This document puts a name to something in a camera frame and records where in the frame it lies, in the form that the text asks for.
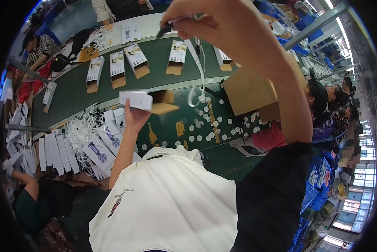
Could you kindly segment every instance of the black sleeve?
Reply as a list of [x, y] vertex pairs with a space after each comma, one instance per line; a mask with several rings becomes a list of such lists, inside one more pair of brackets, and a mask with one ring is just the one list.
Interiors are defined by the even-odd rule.
[[312, 144], [272, 149], [236, 182], [237, 237], [232, 251], [288, 251], [299, 224]]

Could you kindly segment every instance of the printed logo on shirt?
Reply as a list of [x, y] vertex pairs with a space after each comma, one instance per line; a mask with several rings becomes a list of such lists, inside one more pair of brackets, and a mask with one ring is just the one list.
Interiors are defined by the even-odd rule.
[[109, 216], [107, 216], [108, 218], [110, 218], [110, 216], [113, 215], [115, 209], [118, 207], [118, 205], [120, 205], [121, 199], [123, 198], [123, 195], [125, 194], [125, 192], [132, 192], [132, 191], [134, 191], [134, 189], [124, 189], [122, 194], [114, 196], [115, 198], [117, 198], [117, 200], [115, 201], [115, 204], [111, 208], [111, 212], [110, 212]]

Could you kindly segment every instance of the metal pole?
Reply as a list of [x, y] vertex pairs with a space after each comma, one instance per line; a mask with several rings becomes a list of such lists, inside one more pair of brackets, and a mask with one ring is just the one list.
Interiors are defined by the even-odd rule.
[[336, 74], [338, 74], [338, 73], [342, 73], [342, 72], [344, 72], [345, 70], [347, 70], [347, 69], [349, 69], [349, 68], [351, 68], [351, 67], [355, 67], [355, 66], [357, 66], [358, 64], [359, 64], [359, 63], [355, 63], [355, 64], [353, 64], [353, 65], [349, 65], [349, 66], [346, 66], [346, 67], [343, 67], [343, 68], [337, 69], [337, 71], [335, 71], [335, 72], [333, 72], [333, 73], [330, 73], [329, 75], [322, 76], [321, 78], [318, 78], [317, 80], [319, 81], [319, 80], [322, 80], [322, 79], [328, 78], [328, 77], [330, 77], [330, 76], [336, 75]]
[[14, 65], [16, 68], [19, 68], [22, 72], [28, 73], [28, 74], [30, 74], [30, 76], [33, 76], [36, 79], [39, 79], [39, 80], [41, 80], [44, 83], [48, 84], [50, 82], [48, 79], [44, 78], [39, 73], [30, 70], [28, 67], [26, 67], [25, 65], [21, 64], [16, 59], [14, 59], [12, 57], [8, 57], [7, 60], [8, 60], [9, 63], [11, 63], [12, 65]]
[[295, 45], [299, 44], [302, 40], [310, 36], [312, 33], [322, 28], [324, 25], [330, 23], [332, 20], [335, 20], [338, 16], [342, 15], [345, 12], [347, 12], [347, 6], [345, 5], [345, 3], [341, 3], [337, 5], [337, 7], [333, 8], [332, 10], [327, 11], [322, 16], [316, 18], [313, 23], [311, 23], [308, 27], [306, 27], [303, 31], [298, 33], [296, 36], [291, 38], [291, 40], [286, 42], [283, 45], [283, 48], [285, 49], [285, 51], [288, 51]]
[[322, 46], [319, 46], [317, 49], [312, 50], [310, 53], [306, 54], [306, 56], [309, 56], [309, 55], [311, 55], [311, 54], [313, 54], [313, 53], [315, 53], [315, 52], [320, 51], [322, 48], [325, 48], [325, 47], [327, 47], [327, 46], [329, 46], [329, 45], [335, 43], [336, 41], [338, 41], [338, 40], [341, 39], [341, 38], [343, 38], [343, 36], [340, 37], [340, 38], [336, 38], [335, 40], [332, 40], [332, 41], [330, 41], [330, 42], [328, 42], [328, 43], [326, 43], [326, 44], [324, 44], [324, 45], [322, 45]]
[[18, 124], [5, 124], [6, 129], [11, 130], [22, 130], [22, 131], [32, 131], [32, 132], [46, 132], [50, 133], [49, 128], [40, 128], [40, 127], [29, 127], [29, 126], [22, 126]]

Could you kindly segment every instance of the hand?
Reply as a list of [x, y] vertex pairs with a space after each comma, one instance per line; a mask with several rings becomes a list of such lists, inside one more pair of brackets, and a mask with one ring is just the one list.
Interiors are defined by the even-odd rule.
[[130, 99], [128, 98], [125, 101], [124, 108], [126, 130], [130, 129], [133, 131], [133, 133], [138, 134], [148, 118], [151, 116], [151, 112], [137, 108], [130, 110]]
[[276, 75], [273, 69], [277, 62], [287, 60], [286, 52], [250, 0], [174, 0], [162, 17], [162, 27], [170, 20], [196, 13], [206, 15], [174, 24], [173, 30], [182, 39], [196, 36], [206, 40], [233, 61], [267, 78]]

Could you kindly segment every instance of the brown cardboard box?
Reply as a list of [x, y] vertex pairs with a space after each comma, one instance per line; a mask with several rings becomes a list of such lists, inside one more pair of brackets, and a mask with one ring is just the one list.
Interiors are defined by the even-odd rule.
[[[307, 83], [295, 57], [292, 54], [287, 54], [287, 57], [296, 69], [297, 78], [302, 88], [306, 87]], [[237, 69], [223, 83], [223, 88], [236, 116], [259, 109], [258, 113], [263, 121], [279, 118], [278, 99], [274, 85], [253, 70], [247, 67]]]

